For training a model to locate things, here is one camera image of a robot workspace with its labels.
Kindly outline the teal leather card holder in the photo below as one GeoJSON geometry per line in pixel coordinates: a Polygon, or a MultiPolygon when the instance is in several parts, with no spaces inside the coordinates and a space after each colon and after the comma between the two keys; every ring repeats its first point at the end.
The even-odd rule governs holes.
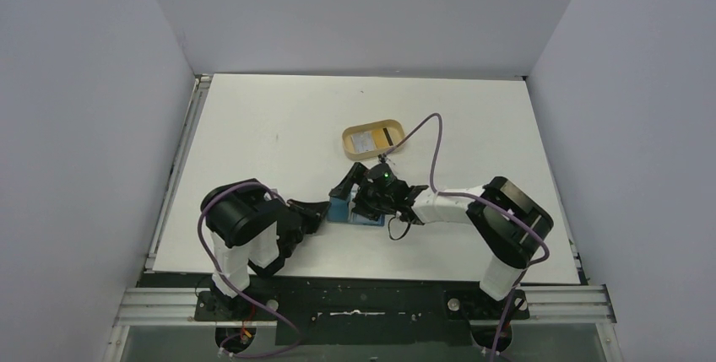
{"type": "Polygon", "coordinates": [[[381,215],[377,220],[371,220],[353,211],[353,192],[345,199],[331,197],[329,199],[327,221],[330,223],[363,225],[383,227],[386,224],[385,216],[381,215]]]}

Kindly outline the beige oval plastic tray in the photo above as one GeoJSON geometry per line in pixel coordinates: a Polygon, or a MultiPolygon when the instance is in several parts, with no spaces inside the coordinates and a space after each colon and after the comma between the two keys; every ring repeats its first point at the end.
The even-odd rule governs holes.
{"type": "Polygon", "coordinates": [[[347,127],[341,141],[345,156],[353,161],[376,158],[396,148],[406,137],[402,124],[394,119],[347,127]]]}

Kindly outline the gold card with black stripe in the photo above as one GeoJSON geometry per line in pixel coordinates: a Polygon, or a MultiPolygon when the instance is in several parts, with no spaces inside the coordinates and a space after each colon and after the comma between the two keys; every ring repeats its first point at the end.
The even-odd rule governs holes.
{"type": "Polygon", "coordinates": [[[376,149],[389,149],[393,146],[393,139],[386,127],[372,130],[372,138],[376,149]]]}

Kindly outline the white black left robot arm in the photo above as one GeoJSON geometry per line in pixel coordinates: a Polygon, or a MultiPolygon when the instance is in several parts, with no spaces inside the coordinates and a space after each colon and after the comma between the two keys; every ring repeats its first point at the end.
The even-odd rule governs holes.
{"type": "Polygon", "coordinates": [[[220,312],[239,319],[251,309],[249,273],[274,276],[307,235],[326,220],[330,202],[282,199],[256,179],[218,186],[200,204],[198,230],[211,237],[211,293],[220,312]]]}

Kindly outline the aluminium frame rail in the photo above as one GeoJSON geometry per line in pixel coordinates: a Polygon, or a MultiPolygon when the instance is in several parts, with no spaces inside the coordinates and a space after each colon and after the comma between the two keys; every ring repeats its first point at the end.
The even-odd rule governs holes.
{"type": "MultiPolygon", "coordinates": [[[[164,234],[166,220],[171,211],[171,206],[176,195],[176,190],[181,180],[184,165],[187,160],[188,152],[191,147],[193,135],[198,125],[201,112],[203,109],[206,96],[212,84],[213,74],[196,74],[193,91],[190,94],[187,111],[182,123],[179,142],[173,155],[171,166],[169,169],[168,179],[160,203],[160,210],[155,221],[155,227],[151,236],[148,251],[142,264],[141,272],[136,282],[130,286],[134,289],[146,273],[154,271],[155,258],[160,247],[160,241],[164,234]]],[[[102,361],[120,361],[124,352],[127,337],[129,334],[129,326],[121,326],[119,323],[119,313],[113,321],[111,334],[107,341],[106,350],[102,361]]]]}

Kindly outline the grey VIP card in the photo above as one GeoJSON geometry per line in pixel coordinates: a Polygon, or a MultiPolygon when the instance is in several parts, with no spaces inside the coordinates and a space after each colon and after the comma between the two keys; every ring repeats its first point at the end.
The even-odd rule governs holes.
{"type": "Polygon", "coordinates": [[[371,131],[353,133],[350,135],[350,140],[356,154],[369,153],[376,149],[371,131]]]}

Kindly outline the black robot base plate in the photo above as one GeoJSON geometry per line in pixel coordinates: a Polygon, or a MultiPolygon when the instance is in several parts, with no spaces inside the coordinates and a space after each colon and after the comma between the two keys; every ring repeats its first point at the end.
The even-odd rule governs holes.
{"type": "Polygon", "coordinates": [[[530,316],[522,290],[511,301],[493,300],[476,282],[253,277],[250,301],[227,299],[208,275],[150,274],[138,286],[187,294],[186,321],[214,325],[217,343],[231,350],[257,342],[260,327],[276,329],[279,346],[487,346],[499,321],[504,344],[511,322],[530,316]]]}

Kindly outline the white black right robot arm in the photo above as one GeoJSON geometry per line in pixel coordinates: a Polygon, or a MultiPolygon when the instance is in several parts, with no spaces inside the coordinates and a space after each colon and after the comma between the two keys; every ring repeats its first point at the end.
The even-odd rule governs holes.
{"type": "Polygon", "coordinates": [[[393,215],[406,224],[465,224],[475,227],[492,252],[475,293],[477,311],[498,316],[526,271],[546,261],[552,217],[503,176],[471,189],[434,191],[400,180],[386,163],[372,168],[356,162],[330,198],[351,201],[353,211],[377,220],[393,215]]]}

